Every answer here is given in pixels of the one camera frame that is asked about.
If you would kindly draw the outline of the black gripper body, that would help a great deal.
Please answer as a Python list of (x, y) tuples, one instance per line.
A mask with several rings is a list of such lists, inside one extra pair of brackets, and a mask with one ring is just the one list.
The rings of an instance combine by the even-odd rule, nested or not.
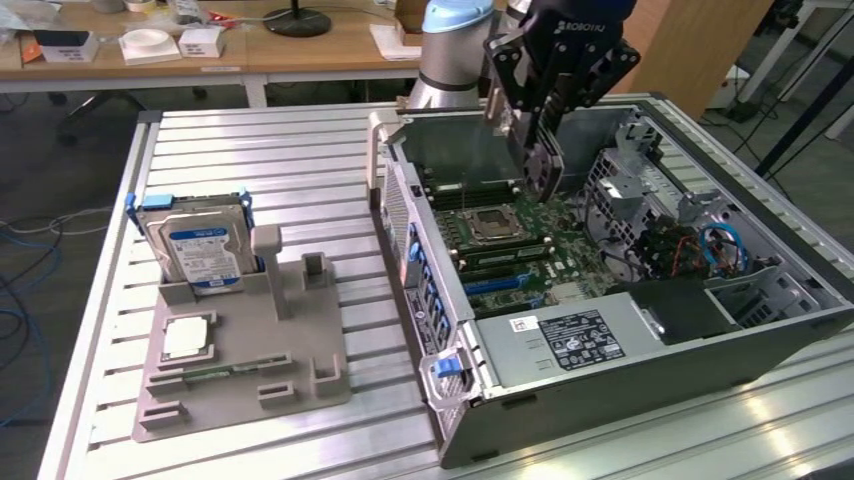
[(557, 63), (576, 47), (595, 42), (612, 46), (623, 39), (623, 23), (631, 16), (631, 1), (533, 1), (519, 22), (520, 31), (555, 32)]

